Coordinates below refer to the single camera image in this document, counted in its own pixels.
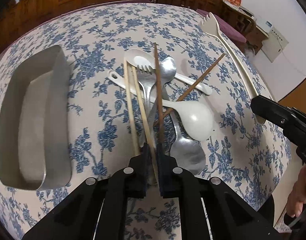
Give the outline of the right hand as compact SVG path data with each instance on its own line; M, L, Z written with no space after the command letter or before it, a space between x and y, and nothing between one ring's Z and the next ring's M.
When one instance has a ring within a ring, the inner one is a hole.
M306 165L304 165L294 183L286 204L286 213L290 217L299 217L306 204Z

